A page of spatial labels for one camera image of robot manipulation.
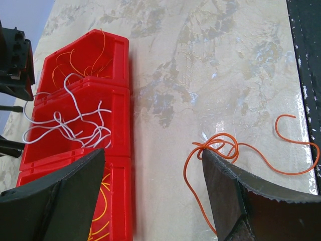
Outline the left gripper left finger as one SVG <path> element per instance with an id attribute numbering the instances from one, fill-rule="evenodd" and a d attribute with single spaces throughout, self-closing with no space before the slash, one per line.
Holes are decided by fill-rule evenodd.
<path id="1" fill-rule="evenodd" d="M 97 149 L 1 192 L 1 240 L 87 240 L 105 166 Z"/>

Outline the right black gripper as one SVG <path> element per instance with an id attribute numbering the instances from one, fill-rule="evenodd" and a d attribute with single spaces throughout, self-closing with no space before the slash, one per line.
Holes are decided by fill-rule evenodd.
<path id="1" fill-rule="evenodd" d="M 1 27 L 1 93 L 33 101 L 33 51 L 25 32 Z"/>

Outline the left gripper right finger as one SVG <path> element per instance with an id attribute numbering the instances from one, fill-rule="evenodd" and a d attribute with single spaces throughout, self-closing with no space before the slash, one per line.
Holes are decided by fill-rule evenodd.
<path id="1" fill-rule="evenodd" d="M 204 178 L 218 240 L 320 240 L 320 196 L 251 174 L 210 150 Z"/>

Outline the red three-compartment bin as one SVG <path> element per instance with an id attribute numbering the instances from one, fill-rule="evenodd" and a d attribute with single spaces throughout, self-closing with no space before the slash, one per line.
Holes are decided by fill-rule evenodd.
<path id="1" fill-rule="evenodd" d="M 63 168 L 95 149 L 105 167 L 89 240 L 132 240 L 127 38 L 91 30 L 46 57 L 17 184 Z"/>

